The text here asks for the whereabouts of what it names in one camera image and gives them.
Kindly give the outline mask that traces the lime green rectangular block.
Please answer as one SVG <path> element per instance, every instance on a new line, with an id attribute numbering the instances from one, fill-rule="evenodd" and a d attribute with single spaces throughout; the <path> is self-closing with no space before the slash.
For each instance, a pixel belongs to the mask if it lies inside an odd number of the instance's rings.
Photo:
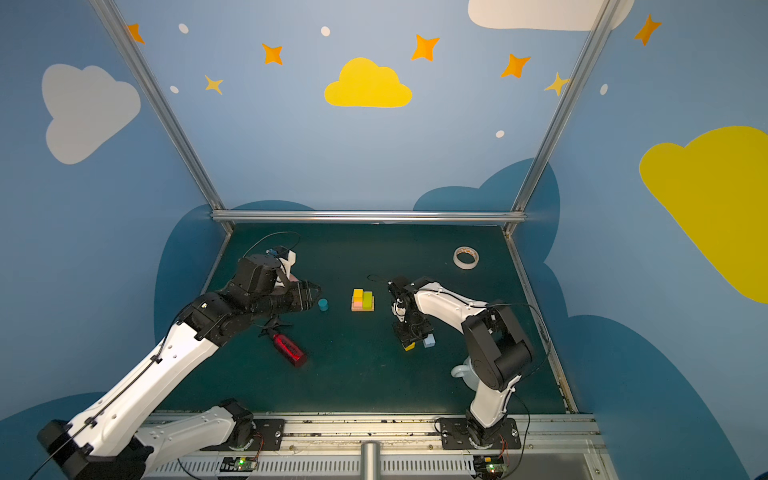
<path id="1" fill-rule="evenodd" d="M 374 295 L 372 291 L 364 291 L 362 298 L 362 309 L 364 311 L 374 310 Z"/>

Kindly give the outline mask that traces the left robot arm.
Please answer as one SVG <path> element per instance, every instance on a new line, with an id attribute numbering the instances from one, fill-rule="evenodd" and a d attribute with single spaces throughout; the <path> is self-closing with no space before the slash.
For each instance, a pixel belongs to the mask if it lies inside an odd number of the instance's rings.
<path id="1" fill-rule="evenodd" d="M 296 255 L 278 248 L 239 259 L 233 278 L 174 318 L 166 335 L 111 390 L 69 421 L 52 420 L 37 439 L 69 479 L 141 479 L 155 467 L 213 446 L 261 448 L 253 414 L 226 400 L 160 427 L 144 422 L 194 369 L 257 322 L 312 309 L 319 285 L 295 278 Z"/>

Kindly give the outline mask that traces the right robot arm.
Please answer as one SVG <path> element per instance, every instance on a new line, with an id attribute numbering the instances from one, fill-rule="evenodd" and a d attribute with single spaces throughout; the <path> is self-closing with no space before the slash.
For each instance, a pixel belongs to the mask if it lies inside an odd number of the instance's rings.
<path id="1" fill-rule="evenodd" d="M 469 299 L 422 277 L 397 277 L 388 282 L 393 330 L 405 350 L 433 333 L 432 318 L 464 337 L 470 366 L 479 379 L 467 412 L 477 444 L 487 444 L 507 414 L 509 398 L 524 370 L 533 363 L 535 349 L 507 304 Z"/>

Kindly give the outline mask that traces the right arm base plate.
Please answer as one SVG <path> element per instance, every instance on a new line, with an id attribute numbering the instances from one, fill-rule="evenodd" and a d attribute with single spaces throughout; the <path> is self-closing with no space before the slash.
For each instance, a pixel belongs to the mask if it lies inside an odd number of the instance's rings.
<path id="1" fill-rule="evenodd" d="M 512 418 L 485 428 L 466 418 L 440 417 L 435 422 L 444 450 L 520 450 L 522 433 Z"/>

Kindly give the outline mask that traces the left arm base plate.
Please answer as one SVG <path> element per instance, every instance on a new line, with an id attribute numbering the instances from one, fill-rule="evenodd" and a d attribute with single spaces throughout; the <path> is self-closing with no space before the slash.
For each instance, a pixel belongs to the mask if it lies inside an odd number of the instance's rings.
<path id="1" fill-rule="evenodd" d="M 285 427 L 282 418 L 256 418 L 239 422 L 222 444 L 231 451 L 277 451 L 281 447 Z"/>

